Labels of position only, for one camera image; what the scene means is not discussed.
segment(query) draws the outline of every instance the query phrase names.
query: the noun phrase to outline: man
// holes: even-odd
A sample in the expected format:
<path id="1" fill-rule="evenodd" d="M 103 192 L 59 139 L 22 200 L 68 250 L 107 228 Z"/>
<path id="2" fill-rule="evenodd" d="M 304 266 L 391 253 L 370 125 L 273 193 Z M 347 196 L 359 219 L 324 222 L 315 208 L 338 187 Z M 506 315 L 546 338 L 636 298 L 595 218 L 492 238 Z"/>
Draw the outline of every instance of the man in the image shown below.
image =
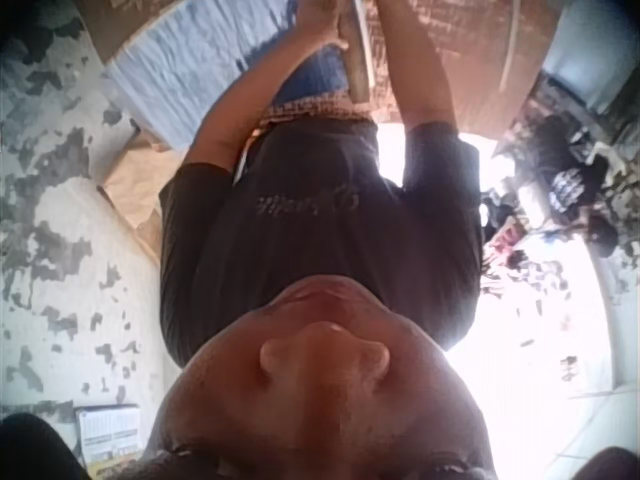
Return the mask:
<path id="1" fill-rule="evenodd" d="M 527 146 L 533 181 L 522 182 L 520 203 L 534 229 L 542 228 L 547 219 L 553 221 L 552 228 L 534 232 L 536 241 L 550 245 L 580 234 L 600 257 L 607 258 L 618 244 L 618 233 L 593 206 L 609 163 L 601 155 L 596 155 L 591 165 L 580 163 L 571 153 L 567 132 L 558 115 L 547 116 L 534 129 Z"/>
<path id="2" fill-rule="evenodd" d="M 287 77 L 344 47 L 341 2 L 300 0 L 163 192 L 161 324 L 184 370 L 123 478 L 493 478 L 482 415 L 443 355 L 479 294 L 478 156 L 409 3 L 377 4 L 404 187 L 377 171 L 373 123 L 327 118 L 272 128 L 233 185 Z"/>

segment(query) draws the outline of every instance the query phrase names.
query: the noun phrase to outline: peeling paint wall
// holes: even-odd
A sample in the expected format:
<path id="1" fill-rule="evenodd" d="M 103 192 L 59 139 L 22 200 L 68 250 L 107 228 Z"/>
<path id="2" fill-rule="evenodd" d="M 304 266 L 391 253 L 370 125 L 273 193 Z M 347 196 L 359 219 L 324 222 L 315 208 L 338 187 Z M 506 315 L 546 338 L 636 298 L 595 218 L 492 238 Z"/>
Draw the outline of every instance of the peeling paint wall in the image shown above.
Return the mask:
<path id="1" fill-rule="evenodd" d="M 139 404 L 148 433 L 165 350 L 157 268 L 94 181 L 134 127 L 72 1 L 39 8 L 0 54 L 0 406 L 73 448 L 81 406 Z"/>

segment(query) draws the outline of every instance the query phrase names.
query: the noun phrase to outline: hair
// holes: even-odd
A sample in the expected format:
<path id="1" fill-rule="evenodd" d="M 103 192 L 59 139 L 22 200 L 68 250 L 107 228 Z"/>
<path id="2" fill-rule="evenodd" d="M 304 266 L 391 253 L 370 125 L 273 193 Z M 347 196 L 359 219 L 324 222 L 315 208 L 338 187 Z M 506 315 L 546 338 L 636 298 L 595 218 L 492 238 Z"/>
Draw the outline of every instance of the hair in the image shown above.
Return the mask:
<path id="1" fill-rule="evenodd" d="M 587 238 L 601 258 L 610 257 L 618 246 L 618 231 L 602 215 L 593 214 L 589 217 Z"/>

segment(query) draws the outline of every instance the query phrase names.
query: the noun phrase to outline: wooden surface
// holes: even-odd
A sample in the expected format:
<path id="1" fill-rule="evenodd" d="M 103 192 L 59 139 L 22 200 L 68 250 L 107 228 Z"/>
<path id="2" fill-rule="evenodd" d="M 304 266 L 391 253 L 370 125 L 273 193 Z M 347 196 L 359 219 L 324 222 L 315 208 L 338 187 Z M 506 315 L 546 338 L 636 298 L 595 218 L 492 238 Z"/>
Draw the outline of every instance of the wooden surface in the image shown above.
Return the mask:
<path id="1" fill-rule="evenodd" d="M 76 0 L 103 61 L 139 29 L 179 0 Z M 400 120 L 389 84 L 384 38 L 374 0 L 364 0 L 376 86 L 372 98 Z M 541 0 L 521 0 L 513 63 L 500 82 L 509 49 L 513 0 L 412 0 L 441 51 L 461 131 L 497 139 L 531 90 L 553 39 L 559 13 Z"/>
<path id="2" fill-rule="evenodd" d="M 416 12 L 440 50 L 461 131 L 498 139 L 510 126 L 537 78 L 559 14 L 540 0 L 522 0 L 513 64 L 504 92 L 500 80 L 511 32 L 512 0 L 417 0 Z M 382 27 L 373 0 L 366 0 L 376 104 L 400 121 L 391 91 Z"/>

